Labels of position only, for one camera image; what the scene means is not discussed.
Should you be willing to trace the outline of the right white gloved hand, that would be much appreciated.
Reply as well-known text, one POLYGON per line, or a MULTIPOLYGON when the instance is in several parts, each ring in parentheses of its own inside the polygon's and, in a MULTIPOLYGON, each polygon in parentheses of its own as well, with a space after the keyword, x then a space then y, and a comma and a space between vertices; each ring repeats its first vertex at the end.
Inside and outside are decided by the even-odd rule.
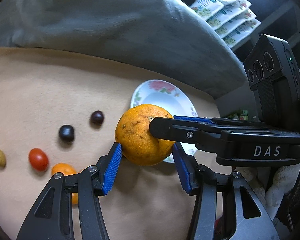
POLYGON ((261 174, 261 171, 264 171, 264 168, 260 168, 260 172, 258 172, 257 168, 237 167, 235 171, 238 171, 248 182, 265 207, 269 217, 273 220, 283 200, 284 194, 289 193, 297 181, 300 164, 280 167, 274 173, 273 178, 269 179, 270 188, 267 190, 258 179, 258 175, 261 174))

